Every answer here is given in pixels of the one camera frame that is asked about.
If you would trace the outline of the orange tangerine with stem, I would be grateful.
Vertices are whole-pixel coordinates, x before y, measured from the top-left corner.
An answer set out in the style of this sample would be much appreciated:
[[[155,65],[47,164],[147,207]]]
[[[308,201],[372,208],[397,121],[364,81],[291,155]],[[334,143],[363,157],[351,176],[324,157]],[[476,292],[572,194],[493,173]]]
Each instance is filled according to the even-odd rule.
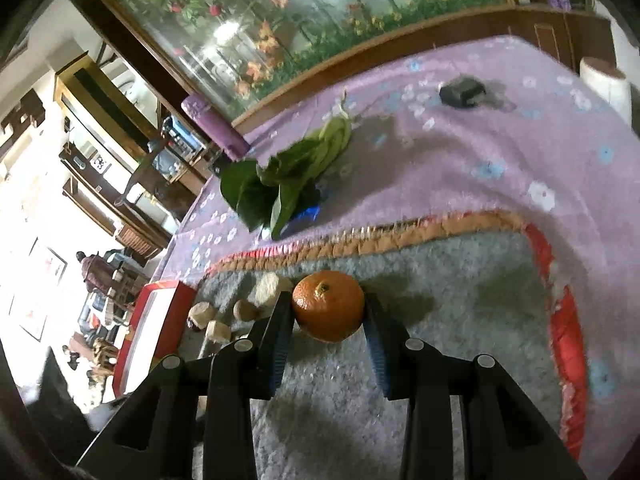
[[[364,292],[352,276],[323,270],[294,287],[292,303],[298,326],[312,338],[333,344],[359,330]]]

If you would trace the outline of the red cardboard box tray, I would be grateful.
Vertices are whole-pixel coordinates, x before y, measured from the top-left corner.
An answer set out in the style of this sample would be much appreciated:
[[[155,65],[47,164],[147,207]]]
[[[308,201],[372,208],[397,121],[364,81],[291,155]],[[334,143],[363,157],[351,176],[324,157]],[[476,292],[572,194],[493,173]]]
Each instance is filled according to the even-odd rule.
[[[178,351],[195,296],[196,289],[182,281],[142,287],[114,368],[116,398],[136,390],[161,359]]]

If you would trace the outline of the grey fluffy mat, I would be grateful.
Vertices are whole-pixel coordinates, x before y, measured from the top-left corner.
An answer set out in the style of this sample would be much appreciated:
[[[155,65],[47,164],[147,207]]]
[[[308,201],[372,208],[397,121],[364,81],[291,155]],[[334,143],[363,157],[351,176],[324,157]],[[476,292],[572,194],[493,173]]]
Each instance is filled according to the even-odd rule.
[[[480,232],[332,270],[364,291],[356,333],[292,333],[281,387],[250,402],[247,444],[209,431],[199,479],[579,479],[559,429],[546,289],[524,234]]]

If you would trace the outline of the seated person in background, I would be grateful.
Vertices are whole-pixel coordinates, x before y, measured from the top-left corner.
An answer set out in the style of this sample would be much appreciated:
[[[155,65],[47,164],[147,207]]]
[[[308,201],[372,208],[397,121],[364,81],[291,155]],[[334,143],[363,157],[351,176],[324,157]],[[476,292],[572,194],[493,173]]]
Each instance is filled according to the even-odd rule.
[[[118,281],[113,278],[116,269],[101,256],[87,256],[84,252],[76,252],[76,259],[80,263],[80,272],[87,292],[97,290],[106,295],[111,288],[118,286]]]

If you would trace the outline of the green leafy vegetable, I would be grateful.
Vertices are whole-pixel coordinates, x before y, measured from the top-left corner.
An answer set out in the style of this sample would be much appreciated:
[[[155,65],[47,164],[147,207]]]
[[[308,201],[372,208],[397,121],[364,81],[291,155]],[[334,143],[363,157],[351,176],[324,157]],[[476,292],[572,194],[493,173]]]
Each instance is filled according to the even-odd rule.
[[[270,156],[264,166],[248,158],[221,171],[221,195],[250,232],[266,228],[278,240],[292,220],[319,205],[317,181],[352,138],[346,100],[343,93],[337,112],[320,128]]]

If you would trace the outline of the wooden chair back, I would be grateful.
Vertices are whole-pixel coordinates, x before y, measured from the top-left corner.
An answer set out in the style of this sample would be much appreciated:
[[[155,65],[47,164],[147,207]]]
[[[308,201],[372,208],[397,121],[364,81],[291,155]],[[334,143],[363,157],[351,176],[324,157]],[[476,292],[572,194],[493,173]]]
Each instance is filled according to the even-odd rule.
[[[139,162],[139,165],[137,166],[137,169],[134,170],[134,173],[129,178],[129,180],[128,180],[126,186],[125,186],[124,192],[122,192],[122,194],[120,194],[116,198],[116,200],[114,200],[114,205],[116,207],[122,206],[122,204],[126,200],[127,195],[129,194],[131,189],[137,183],[140,182],[140,180],[143,177],[145,171],[150,169],[153,166],[153,160],[157,158],[157,155],[160,154],[161,151],[163,151],[165,148],[167,148],[167,145],[169,144],[169,139],[168,139],[167,136],[160,136],[158,139],[153,140],[152,144],[153,144],[152,151],[150,151],[148,154],[146,154],[142,158],[142,161]]]

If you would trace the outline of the blue thermos jug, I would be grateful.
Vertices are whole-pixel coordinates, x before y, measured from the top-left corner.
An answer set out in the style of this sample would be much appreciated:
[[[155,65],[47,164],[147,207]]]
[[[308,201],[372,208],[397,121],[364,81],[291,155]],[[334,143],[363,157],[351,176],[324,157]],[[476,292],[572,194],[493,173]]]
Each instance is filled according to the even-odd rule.
[[[162,130],[171,137],[174,150],[188,162],[205,150],[205,144],[175,116],[169,115],[163,120]]]

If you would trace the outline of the purple thermos bottle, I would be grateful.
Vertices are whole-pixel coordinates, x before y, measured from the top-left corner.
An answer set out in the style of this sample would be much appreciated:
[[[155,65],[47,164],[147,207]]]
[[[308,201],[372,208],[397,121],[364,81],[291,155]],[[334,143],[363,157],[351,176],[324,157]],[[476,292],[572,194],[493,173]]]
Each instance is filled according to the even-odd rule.
[[[242,159],[250,150],[250,144],[244,136],[241,136],[204,96],[191,93],[182,101],[181,107],[231,160]]]

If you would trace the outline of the purple floral tablecloth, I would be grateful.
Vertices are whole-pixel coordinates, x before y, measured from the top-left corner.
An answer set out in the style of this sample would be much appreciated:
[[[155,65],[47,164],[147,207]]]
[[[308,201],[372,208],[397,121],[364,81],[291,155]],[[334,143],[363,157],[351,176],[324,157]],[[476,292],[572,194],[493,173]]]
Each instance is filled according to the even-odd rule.
[[[458,77],[486,98],[457,110]],[[639,140],[576,75],[500,36],[387,64],[273,118],[248,137],[261,164],[337,112],[352,138],[318,180],[320,203],[274,240],[250,232],[210,180],[155,275],[193,286],[237,333],[232,308],[266,273],[397,252],[480,232],[524,234],[546,289],[561,439],[608,478],[639,433]]]

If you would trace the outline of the black car key fob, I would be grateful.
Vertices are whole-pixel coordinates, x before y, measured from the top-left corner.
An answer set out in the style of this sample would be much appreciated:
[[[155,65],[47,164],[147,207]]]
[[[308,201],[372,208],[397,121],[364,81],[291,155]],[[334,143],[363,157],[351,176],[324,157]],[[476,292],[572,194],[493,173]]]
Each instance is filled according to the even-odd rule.
[[[472,77],[458,77],[442,84],[438,90],[442,104],[457,110],[476,107],[487,96],[486,87]]]

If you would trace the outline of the white paper roll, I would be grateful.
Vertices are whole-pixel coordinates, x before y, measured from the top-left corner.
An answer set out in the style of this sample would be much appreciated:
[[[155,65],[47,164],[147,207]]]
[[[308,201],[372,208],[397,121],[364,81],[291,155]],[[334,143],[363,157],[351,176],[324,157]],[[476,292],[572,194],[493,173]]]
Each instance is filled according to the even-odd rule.
[[[579,75],[628,126],[632,124],[630,82],[614,63],[593,56],[584,56],[580,60]]]

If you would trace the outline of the flower painted glass panel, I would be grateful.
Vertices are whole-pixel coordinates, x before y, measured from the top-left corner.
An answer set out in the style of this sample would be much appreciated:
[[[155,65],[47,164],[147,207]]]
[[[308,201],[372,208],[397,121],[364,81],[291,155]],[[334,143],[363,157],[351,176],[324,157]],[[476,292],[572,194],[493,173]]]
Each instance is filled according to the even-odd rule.
[[[506,0],[101,0],[150,49],[237,118],[363,41]]]

